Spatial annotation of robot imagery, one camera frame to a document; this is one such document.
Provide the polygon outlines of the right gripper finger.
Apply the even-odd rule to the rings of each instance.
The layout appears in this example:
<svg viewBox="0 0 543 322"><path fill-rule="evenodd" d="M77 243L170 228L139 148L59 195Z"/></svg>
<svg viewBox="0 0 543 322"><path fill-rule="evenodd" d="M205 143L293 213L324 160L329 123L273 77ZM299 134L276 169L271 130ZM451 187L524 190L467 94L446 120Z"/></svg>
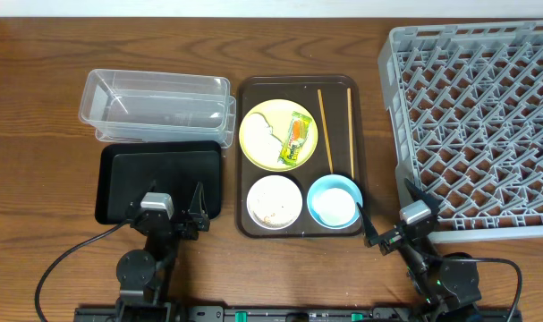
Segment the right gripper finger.
<svg viewBox="0 0 543 322"><path fill-rule="evenodd" d="M361 206L359 203L357 203L356 206L359 210L361 218L361 227L364 234L364 243L378 244L379 234L370 219L369 212L364 206Z"/></svg>
<svg viewBox="0 0 543 322"><path fill-rule="evenodd" d="M418 188L408 178L405 178L403 181L413 201L423 201L431 210L439 210L440 201L438 199Z"/></svg>

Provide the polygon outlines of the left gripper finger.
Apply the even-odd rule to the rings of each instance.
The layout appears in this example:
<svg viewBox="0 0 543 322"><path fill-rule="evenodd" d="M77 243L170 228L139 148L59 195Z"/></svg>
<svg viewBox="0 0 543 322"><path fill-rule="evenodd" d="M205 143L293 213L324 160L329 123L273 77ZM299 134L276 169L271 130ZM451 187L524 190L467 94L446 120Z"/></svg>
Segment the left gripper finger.
<svg viewBox="0 0 543 322"><path fill-rule="evenodd" d="M141 189L136 195L134 198L132 198L132 200L130 201L130 204L129 204L129 208L130 209L140 209L141 208L141 202L143 201L144 197L146 196L147 193L149 192L154 192L156 190L156 187L157 187L157 181L156 180L152 180L151 182L148 183L148 185L146 185L143 189Z"/></svg>
<svg viewBox="0 0 543 322"><path fill-rule="evenodd" d="M206 215L208 213L205 201L204 185L198 182L191 198L191 204L188 209L190 215Z"/></svg>

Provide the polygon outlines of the light blue bowl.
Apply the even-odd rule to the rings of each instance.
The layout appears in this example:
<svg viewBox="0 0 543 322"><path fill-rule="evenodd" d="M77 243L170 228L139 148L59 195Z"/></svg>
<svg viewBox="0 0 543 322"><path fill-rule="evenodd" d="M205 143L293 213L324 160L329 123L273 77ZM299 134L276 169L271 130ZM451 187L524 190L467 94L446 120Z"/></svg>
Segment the light blue bowl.
<svg viewBox="0 0 543 322"><path fill-rule="evenodd" d="M328 226L326 225L318 216L318 213L315 211L314 202L315 198L320 195L323 191L331 188L340 188L352 195L352 198L355 202L355 214L352 220L346 225L340 226ZM317 179L311 186L307 194L307 207L310 212L310 216L314 219L316 223L325 227L326 229L331 230L342 230L353 225L360 217L359 210L357 209L356 204L359 203L361 206L364 206L363 196L361 190L357 184L351 179L339 175L339 174L329 174L320 177Z"/></svg>

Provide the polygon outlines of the white bowl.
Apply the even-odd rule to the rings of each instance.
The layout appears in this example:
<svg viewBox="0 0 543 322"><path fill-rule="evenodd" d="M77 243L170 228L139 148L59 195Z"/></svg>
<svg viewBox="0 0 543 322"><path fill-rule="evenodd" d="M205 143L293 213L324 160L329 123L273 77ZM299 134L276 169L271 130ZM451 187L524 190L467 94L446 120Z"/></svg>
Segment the white bowl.
<svg viewBox="0 0 543 322"><path fill-rule="evenodd" d="M281 230L292 225L302 212L301 190L291 179L268 175L249 189L246 208L252 221L267 230Z"/></svg>

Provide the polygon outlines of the white napkin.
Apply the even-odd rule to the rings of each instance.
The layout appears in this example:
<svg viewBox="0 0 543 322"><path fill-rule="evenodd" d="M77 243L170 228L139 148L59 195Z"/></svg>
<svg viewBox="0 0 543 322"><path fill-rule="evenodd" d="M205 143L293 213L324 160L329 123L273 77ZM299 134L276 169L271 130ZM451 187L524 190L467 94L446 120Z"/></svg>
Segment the white napkin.
<svg viewBox="0 0 543 322"><path fill-rule="evenodd" d="M243 143L249 156L258 164L277 166L282 142L273 135L273 128L259 113L244 120Z"/></svg>

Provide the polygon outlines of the wooden chopstick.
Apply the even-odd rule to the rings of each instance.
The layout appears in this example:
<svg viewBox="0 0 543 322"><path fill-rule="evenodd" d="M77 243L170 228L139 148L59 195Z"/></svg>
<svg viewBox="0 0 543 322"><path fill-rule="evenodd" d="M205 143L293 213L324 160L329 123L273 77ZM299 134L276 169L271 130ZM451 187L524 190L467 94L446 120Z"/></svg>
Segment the wooden chopstick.
<svg viewBox="0 0 543 322"><path fill-rule="evenodd" d="M355 177L355 167L354 167L354 144L353 144L353 119L352 119L352 89L347 88L347 116L348 116L348 139L349 139L349 158L350 158L350 174L352 180Z"/></svg>
<svg viewBox="0 0 543 322"><path fill-rule="evenodd" d="M333 174L334 165L333 165L333 158L331 154L330 140L329 140L328 128L327 128L327 119L326 119L324 100L323 100L321 89L317 89L317 95L318 95L319 111L321 115L321 122L322 122L322 128L323 128L323 134L324 134L324 140L325 140L325 146L326 146L326 152L327 152L327 162L328 162L329 172Z"/></svg>

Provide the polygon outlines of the yellow round plate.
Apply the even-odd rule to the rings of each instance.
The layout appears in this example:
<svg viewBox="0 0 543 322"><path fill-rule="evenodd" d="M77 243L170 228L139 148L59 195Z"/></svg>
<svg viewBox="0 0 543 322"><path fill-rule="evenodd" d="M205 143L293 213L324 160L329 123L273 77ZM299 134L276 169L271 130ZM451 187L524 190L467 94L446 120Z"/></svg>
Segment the yellow round plate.
<svg viewBox="0 0 543 322"><path fill-rule="evenodd" d="M269 125L273 128L273 135L281 140L282 144L288 136L288 131L290 123L292 120L292 113L298 112L305 114L312 119L312 124L309 127L308 138L303 145L301 153L298 157L296 165L284 165L279 163L277 166L265 166L255 162L246 151L243 143L243 133L244 133L244 120L249 117L251 114L259 113L262 114ZM242 119L240 130L239 130L239 142L242 149L243 155L247 157L249 161L252 162L255 166L270 171L270 172L286 172L293 170L310 159L312 154L315 151L315 148L318 144L318 124L311 115L311 113L302 105L295 103L287 99L270 99L262 103L255 105Z"/></svg>

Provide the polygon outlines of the green snack wrapper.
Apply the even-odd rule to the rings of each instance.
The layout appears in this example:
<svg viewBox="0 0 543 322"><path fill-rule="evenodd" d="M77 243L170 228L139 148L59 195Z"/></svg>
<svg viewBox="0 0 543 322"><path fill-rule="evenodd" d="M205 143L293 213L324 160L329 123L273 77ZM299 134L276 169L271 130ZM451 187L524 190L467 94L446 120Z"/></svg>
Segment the green snack wrapper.
<svg viewBox="0 0 543 322"><path fill-rule="evenodd" d="M284 165L296 165L305 144L312 119L305 114L292 113L288 136L282 144L278 162Z"/></svg>

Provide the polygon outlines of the white cup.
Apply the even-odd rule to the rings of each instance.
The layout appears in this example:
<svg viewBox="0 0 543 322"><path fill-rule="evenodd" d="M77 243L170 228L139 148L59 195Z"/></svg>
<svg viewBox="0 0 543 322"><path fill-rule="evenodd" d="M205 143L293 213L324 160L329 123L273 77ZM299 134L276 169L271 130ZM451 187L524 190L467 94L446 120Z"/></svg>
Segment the white cup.
<svg viewBox="0 0 543 322"><path fill-rule="evenodd" d="M319 218L328 226L346 225L355 214L352 195L340 188L323 191L315 198L314 208Z"/></svg>

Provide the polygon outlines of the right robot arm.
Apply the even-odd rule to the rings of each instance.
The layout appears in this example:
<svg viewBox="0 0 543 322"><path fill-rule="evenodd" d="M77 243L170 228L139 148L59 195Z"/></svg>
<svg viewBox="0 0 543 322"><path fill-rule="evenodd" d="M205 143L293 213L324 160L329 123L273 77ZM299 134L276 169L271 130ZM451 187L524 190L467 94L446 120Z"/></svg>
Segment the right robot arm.
<svg viewBox="0 0 543 322"><path fill-rule="evenodd" d="M410 311L410 321L481 321L475 305L481 299L477 265L466 253L437 253L428 236L438 227L440 202L408 179L404 185L412 203L401 209L400 222L385 233L378 233L364 208L357 207L365 245L378 246L384 255L400 253L407 276L425 300Z"/></svg>

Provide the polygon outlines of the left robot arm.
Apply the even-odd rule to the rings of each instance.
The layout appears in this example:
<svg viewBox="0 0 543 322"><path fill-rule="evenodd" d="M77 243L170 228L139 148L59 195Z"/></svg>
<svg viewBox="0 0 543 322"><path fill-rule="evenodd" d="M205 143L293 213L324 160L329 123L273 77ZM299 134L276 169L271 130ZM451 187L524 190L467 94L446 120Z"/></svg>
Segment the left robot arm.
<svg viewBox="0 0 543 322"><path fill-rule="evenodd" d="M196 241L199 233L210 227L203 184L196 185L182 210L176 208L170 194L151 186L131 203L126 219L130 228L146 237L146 243L118 261L120 291L115 320L185 320L186 309L167 293L180 241Z"/></svg>

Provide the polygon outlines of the black waste bin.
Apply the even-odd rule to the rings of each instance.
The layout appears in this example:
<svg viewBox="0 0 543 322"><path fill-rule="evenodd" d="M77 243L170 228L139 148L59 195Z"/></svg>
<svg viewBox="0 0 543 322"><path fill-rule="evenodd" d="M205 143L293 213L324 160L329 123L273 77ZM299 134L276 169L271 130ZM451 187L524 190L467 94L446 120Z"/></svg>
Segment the black waste bin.
<svg viewBox="0 0 543 322"><path fill-rule="evenodd" d="M221 147L215 141L109 145L100 157L95 219L102 225L122 222L132 198L152 180L156 191L172 196L178 210L202 182L208 217L214 219L222 207L222 173Z"/></svg>

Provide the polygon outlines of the grey dishwasher rack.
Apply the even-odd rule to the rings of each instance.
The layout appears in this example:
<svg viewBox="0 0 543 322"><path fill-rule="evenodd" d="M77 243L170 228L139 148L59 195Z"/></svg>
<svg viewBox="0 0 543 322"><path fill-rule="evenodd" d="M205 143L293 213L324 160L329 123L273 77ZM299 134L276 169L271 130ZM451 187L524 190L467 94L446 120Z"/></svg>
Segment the grey dishwasher rack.
<svg viewBox="0 0 543 322"><path fill-rule="evenodd" d="M402 206L438 243L543 237L543 21L397 27L379 57Z"/></svg>

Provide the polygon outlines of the clear plastic bin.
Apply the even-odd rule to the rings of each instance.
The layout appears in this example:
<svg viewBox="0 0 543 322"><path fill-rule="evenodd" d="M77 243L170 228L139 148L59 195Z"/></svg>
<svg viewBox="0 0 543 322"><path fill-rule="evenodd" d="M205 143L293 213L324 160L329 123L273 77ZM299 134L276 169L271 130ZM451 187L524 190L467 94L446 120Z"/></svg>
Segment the clear plastic bin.
<svg viewBox="0 0 543 322"><path fill-rule="evenodd" d="M236 101L225 77L95 69L79 119L105 142L215 141L229 148Z"/></svg>

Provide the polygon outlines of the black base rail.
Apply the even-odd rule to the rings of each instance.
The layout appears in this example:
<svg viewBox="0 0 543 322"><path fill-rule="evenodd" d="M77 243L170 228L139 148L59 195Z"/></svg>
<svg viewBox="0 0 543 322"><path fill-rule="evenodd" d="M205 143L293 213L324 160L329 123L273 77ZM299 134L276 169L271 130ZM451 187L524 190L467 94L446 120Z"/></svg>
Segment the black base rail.
<svg viewBox="0 0 543 322"><path fill-rule="evenodd" d="M352 321L417 321L406 308L340 309L224 309L218 306L196 306L177 312L162 308L77 308L75 322L114 321L189 321L189 322L352 322Z"/></svg>

